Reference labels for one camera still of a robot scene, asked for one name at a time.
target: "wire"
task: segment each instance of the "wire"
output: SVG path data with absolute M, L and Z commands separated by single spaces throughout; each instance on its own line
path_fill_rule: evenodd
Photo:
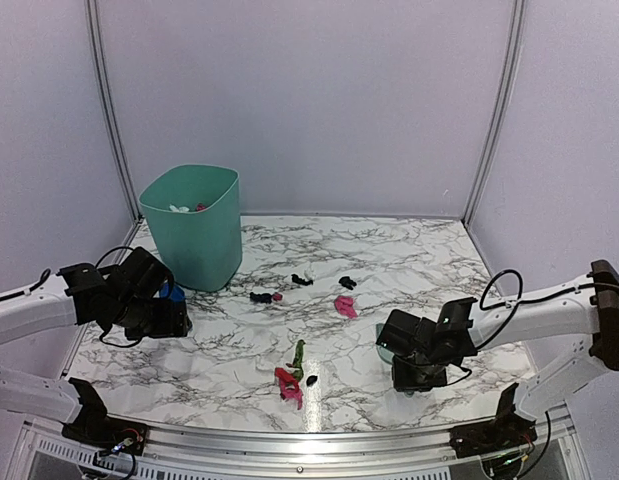
M 514 315 L 516 314 L 516 312 L 518 311 L 518 308 L 520 307 L 520 302 L 516 303 L 514 305 L 514 307 L 511 309 L 511 312 L 509 313 L 509 316 L 505 319 L 504 322 L 502 322 L 500 324 L 500 326 L 498 328 L 496 328 L 496 331 L 493 332 L 491 334 L 491 336 L 489 338 L 487 338 L 487 340 L 485 340 L 484 342 L 482 342 L 480 345 L 478 345 L 476 347 L 477 350 L 482 350 L 483 348 L 485 348 L 487 345 L 489 345 L 491 342 L 493 342 L 495 340 L 495 338 L 500 335 L 500 332 L 502 332 L 505 327 L 507 325 L 509 325 L 509 322 L 511 322 L 511 320 L 513 320 Z
M 98 260 L 96 262 L 96 268 L 98 268 L 100 266 L 100 264 L 102 263 L 102 261 L 107 258 L 109 255 L 111 255 L 113 252 L 117 252 L 119 250 L 129 250 L 133 252 L 133 248 L 128 247 L 126 245 L 120 245 L 119 247 L 114 247 L 111 250 L 109 250 L 107 253 L 105 253 L 102 257 L 100 257 L 100 260 Z
M 463 372 L 466 373 L 466 375 L 464 377 L 459 378 L 458 380 L 454 380 L 451 383 L 448 383 L 447 385 L 445 385 L 445 387 L 450 387 L 451 385 L 455 385 L 456 383 L 462 382 L 463 380 L 468 379 L 472 374 L 473 374 L 473 370 L 471 370 L 470 368 L 465 368 L 465 367 L 458 367 L 460 370 L 462 370 Z
M 607 288 L 607 289 L 619 292 L 619 286 L 614 285 L 613 283 L 592 282 L 592 283 L 585 283 L 584 285 L 580 285 L 580 288 L 593 288 L 593 287 Z
M 138 430 L 136 430 L 135 428 L 125 428 L 120 433 L 125 433 L 125 432 L 133 432 L 133 433 L 135 433 L 136 434 L 136 442 L 142 441 L 142 435 L 140 435 L 140 433 L 138 433 Z
M 47 280 L 49 280 L 49 277 L 51 276 L 51 270 L 50 269 L 45 269 L 43 270 L 43 272 L 40 274 L 40 279 L 34 283 L 33 285 L 31 285 L 29 288 L 25 288 L 23 290 L 19 290 L 17 292 L 13 292 L 13 293 L 8 293 L 7 295 L 3 295 L 0 297 L 0 302 L 4 302 L 6 300 L 11 300 L 13 298 L 18 298 L 18 297 L 22 297 L 26 294 L 27 291 L 29 292 L 33 292 L 34 290 L 38 290 L 40 287 L 42 287 L 45 282 Z
M 518 475 L 518 479 L 524 478 L 527 475 L 529 475 L 529 472 L 533 470 L 536 465 L 538 465 L 538 462 L 540 462 L 540 460 L 542 460 L 542 457 L 545 455 L 545 453 L 547 453 L 547 449 L 549 448 L 549 443 L 551 442 L 551 417 L 549 416 L 549 412 L 545 412 L 545 417 L 547 417 L 547 440 L 545 441 L 545 445 L 544 447 L 542 447 L 542 450 L 540 454 L 538 455 L 538 457 L 534 460 L 534 462 L 531 465 L 529 465 L 529 468 L 525 470 L 523 473 L 521 473 L 520 475 Z
M 536 445 L 531 441 L 531 438 L 529 438 L 529 435 L 527 435 L 526 433 L 523 435 L 523 437 L 525 440 L 527 440 L 527 443 L 529 444 L 529 450 L 527 450 L 526 453 L 526 455 L 529 456 L 536 451 Z
M 100 340 L 102 343 L 104 343 L 105 345 L 109 345 L 110 347 L 116 347 L 116 348 L 131 348 L 131 347 L 135 347 L 136 345 L 138 345 L 140 342 L 142 342 L 142 338 L 136 340 L 135 342 L 131 342 L 128 343 L 127 345 L 118 345 L 117 343 L 111 343 L 111 342 L 107 342 L 105 341 L 105 337 L 109 334 L 109 332 L 102 332 L 102 334 L 100 334 L 100 336 L 98 337 L 98 340 Z
M 136 469 L 138 468 L 138 460 L 136 459 L 136 456 L 133 453 L 131 453 L 131 452 L 124 452 L 124 453 L 126 453 L 127 455 L 131 456 L 131 470 L 129 470 L 129 473 L 127 473 L 124 477 L 120 478 L 120 480 L 129 480 L 136 473 Z M 93 457 L 93 462 L 92 462 L 93 466 L 94 467 L 102 468 L 102 466 L 98 465 L 98 463 L 96 461 L 96 457 L 97 457 L 97 454 L 94 455 L 94 457 Z M 107 477 L 104 480 L 107 480 L 109 478 L 113 479 L 113 478 L 117 478 L 117 477 L 112 477 L 110 474 L 108 474 Z
M 491 304 L 485 307 L 485 300 L 487 298 L 487 294 L 489 293 L 489 290 L 491 290 L 491 287 L 493 287 L 494 284 L 500 278 L 504 277 L 505 275 L 509 275 L 509 274 L 515 275 L 516 278 L 518 279 L 517 300 L 520 300 L 520 297 L 522 297 L 522 292 L 524 291 L 524 282 L 522 280 L 522 275 L 520 275 L 520 272 L 518 270 L 514 270 L 513 268 L 507 268 L 505 270 L 502 270 L 501 272 L 496 273 L 496 275 L 491 280 L 489 280 L 489 283 L 487 284 L 484 291 L 482 292 L 482 295 L 480 296 L 480 303 L 478 304 L 478 306 L 480 307 L 480 310 L 482 311 L 493 310 L 494 308 L 504 307 L 506 305 L 505 302 L 499 302 L 499 303 L 494 303 L 494 304 Z
M 136 468 L 138 467 L 138 462 L 136 461 L 136 456 L 133 453 L 131 453 L 131 452 L 129 452 L 129 455 L 131 455 L 131 470 L 129 471 L 129 473 L 127 475 L 125 475 L 120 480 L 129 480 L 136 473 Z

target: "black cable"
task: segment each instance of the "black cable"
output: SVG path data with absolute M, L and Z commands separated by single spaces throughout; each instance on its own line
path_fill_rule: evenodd
M 589 288 L 585 285 L 581 285 L 580 288 Z M 567 293 L 572 293 L 575 292 L 576 289 L 575 287 L 569 287 L 569 288 L 565 288 L 563 290 L 559 290 L 557 292 L 553 292 L 550 293 L 549 295 L 545 295 L 544 297 L 538 297 L 538 298 L 525 298 L 523 300 L 520 300 L 520 304 L 521 305 L 533 305 L 535 303 L 542 303 L 542 302 L 547 302 L 549 300 L 553 300 L 554 298 L 558 298 L 561 297 L 562 295 L 566 295 Z
M 129 470 L 129 473 L 127 473 L 124 477 L 122 477 L 120 480 L 129 480 L 131 477 L 134 476 L 134 474 L 136 473 L 136 469 L 138 468 L 138 461 L 136 460 L 136 456 L 131 453 L 131 452 L 125 452 L 128 455 L 131 455 L 131 470 Z M 104 456 L 108 456 L 110 455 L 111 452 L 108 452 L 106 450 L 103 450 L 102 452 L 100 452 L 100 456 L 104 457 Z M 92 461 L 92 465 L 94 467 L 100 467 L 102 468 L 102 466 L 98 465 L 97 461 L 96 461 L 97 455 L 94 455 L 93 457 L 93 461 Z
M 498 328 L 496 328 L 496 331 L 493 332 L 489 338 L 487 338 L 487 340 L 485 340 L 484 342 L 482 342 L 480 345 L 478 345 L 476 347 L 477 350 L 482 350 L 483 348 L 485 348 L 487 345 L 489 345 L 491 342 L 494 341 L 494 339 L 500 335 L 500 332 L 502 332 L 505 327 L 507 325 L 509 325 L 509 322 L 511 322 L 511 320 L 513 320 L 514 315 L 516 314 L 516 312 L 518 311 L 518 307 L 520 307 L 520 302 L 516 303 L 513 308 L 511 309 L 511 312 L 509 313 L 509 316 L 504 320 L 504 322 L 502 322 L 500 324 L 500 326 Z
M 544 447 L 542 447 L 542 451 L 538 455 L 538 457 L 534 460 L 534 462 L 529 465 L 529 468 L 518 475 L 518 479 L 526 477 L 529 475 L 529 472 L 534 469 L 538 462 L 542 460 L 542 457 L 547 453 L 547 449 L 549 448 L 549 443 L 551 442 L 551 417 L 549 416 L 549 412 L 545 412 L 545 416 L 547 417 L 547 441 L 545 442 Z
M 463 380 L 468 379 L 472 374 L 473 374 L 473 370 L 471 370 L 470 368 L 465 368 L 465 367 L 458 367 L 460 370 L 462 370 L 463 372 L 466 373 L 466 375 L 464 377 L 459 378 L 458 380 L 454 380 L 451 383 L 448 383 L 447 385 L 445 385 L 445 387 L 450 387 L 451 385 L 455 385 L 456 383 L 462 382 Z
M 136 468 L 138 467 L 136 456 L 131 452 L 129 452 L 129 455 L 131 455 L 131 471 L 127 475 L 122 477 L 120 480 L 129 480 L 136 473 Z
M 107 258 L 109 255 L 111 255 L 113 252 L 117 252 L 119 250 L 129 250 L 133 252 L 133 248 L 131 247 L 127 247 L 126 245 L 120 245 L 119 247 L 114 247 L 111 250 L 109 250 L 107 253 L 105 253 L 102 257 L 100 257 L 100 260 L 98 260 L 96 262 L 96 268 L 98 268 L 100 266 L 100 264 L 102 263 L 102 261 Z
M 116 348 L 131 348 L 131 347 L 135 347 L 136 345 L 138 345 L 140 342 L 142 342 L 142 338 L 139 340 L 136 340 L 135 342 L 131 342 L 128 343 L 127 345 L 118 345 L 117 343 L 111 343 L 111 342 L 107 342 L 105 341 L 105 337 L 107 336 L 109 332 L 102 332 L 102 334 L 98 337 L 98 340 L 100 340 L 102 343 L 104 343 L 105 345 L 109 345 L 110 347 L 116 347 Z
M 592 282 L 592 283 L 585 283 L 584 285 L 580 285 L 580 288 L 593 288 L 593 287 L 607 288 L 607 289 L 619 292 L 619 286 L 614 285 L 613 283 Z
M 43 272 L 40 274 L 40 279 L 34 283 L 33 285 L 31 285 L 31 287 L 29 287 L 29 291 L 33 292 L 34 290 L 39 289 L 40 287 L 42 287 L 45 282 L 47 280 L 49 280 L 49 277 L 51 276 L 51 270 L 50 269 L 45 269 L 43 270 Z M 13 292 L 13 293 L 8 293 L 7 295 L 3 295 L 0 297 L 0 302 L 4 302 L 6 300 L 11 300 L 13 298 L 18 298 L 18 297 L 22 297 L 25 295 L 25 292 L 27 291 L 27 289 L 22 289 L 19 290 L 17 292 Z
M 485 307 L 485 299 L 487 298 L 487 294 L 489 293 L 489 290 L 491 290 L 491 287 L 494 286 L 494 284 L 501 278 L 504 277 L 505 275 L 515 275 L 516 278 L 518 279 L 518 298 L 517 300 L 520 300 L 520 297 L 522 297 L 522 292 L 524 291 L 524 282 L 522 280 L 522 275 L 520 275 L 520 272 L 518 272 L 518 270 L 514 270 L 513 268 L 507 268 L 505 270 L 502 270 L 501 272 L 496 273 L 496 275 L 489 280 L 489 283 L 487 284 L 487 286 L 485 287 L 484 291 L 482 292 L 482 295 L 480 296 L 480 303 L 478 304 L 478 306 L 480 307 L 480 310 L 485 311 L 485 310 L 493 310 L 494 308 L 498 308 L 498 307 L 504 307 L 505 306 L 505 302 L 499 302 L 499 303 L 494 303 L 491 304 L 487 307 Z

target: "white item in bin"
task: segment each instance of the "white item in bin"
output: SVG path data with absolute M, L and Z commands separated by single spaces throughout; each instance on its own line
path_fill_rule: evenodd
M 169 210 L 172 212 L 187 213 L 189 211 L 189 207 L 176 207 L 175 205 L 169 205 Z

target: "white panel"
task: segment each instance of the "white panel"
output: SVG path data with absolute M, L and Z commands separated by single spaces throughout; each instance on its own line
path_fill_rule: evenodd
M 512 3 L 102 2 L 138 190 L 204 162 L 248 212 L 459 216 Z
M 0 0 L 0 291 L 46 267 L 95 261 L 131 226 L 98 101 L 83 2 Z M 75 335 L 0 347 L 0 363 L 54 376 Z M 0 412 L 0 478 L 22 425 Z
M 500 146 L 472 231 L 528 289 L 619 271 L 619 0 L 529 2 Z M 542 366 L 569 339 L 534 342 Z M 619 374 L 570 402 L 593 478 L 619 478 Z

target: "white marble table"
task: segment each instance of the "white marble table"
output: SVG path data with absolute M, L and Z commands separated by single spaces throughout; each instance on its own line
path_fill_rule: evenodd
M 522 345 L 466 360 L 473 376 L 407 398 L 375 347 L 375 324 L 399 308 L 436 319 L 450 299 L 479 295 L 486 270 L 459 222 L 440 220 L 243 217 L 243 263 L 216 294 L 188 291 L 188 338 L 144 340 L 129 350 L 98 342 L 90 326 L 70 376 L 93 383 L 110 412 L 170 424 L 245 431 L 343 432 L 428 426 L 492 415 L 502 388 L 532 373 Z M 156 253 L 146 226 L 134 246 Z M 291 283 L 311 266 L 314 285 Z M 349 275 L 353 292 L 338 284 Z M 249 292 L 279 291 L 260 305 Z M 355 297 L 357 319 L 336 296 Z M 108 337 L 125 343 L 120 329 Z M 283 402 L 275 367 L 306 341 L 304 407 Z M 461 372 L 453 372 L 450 381 Z

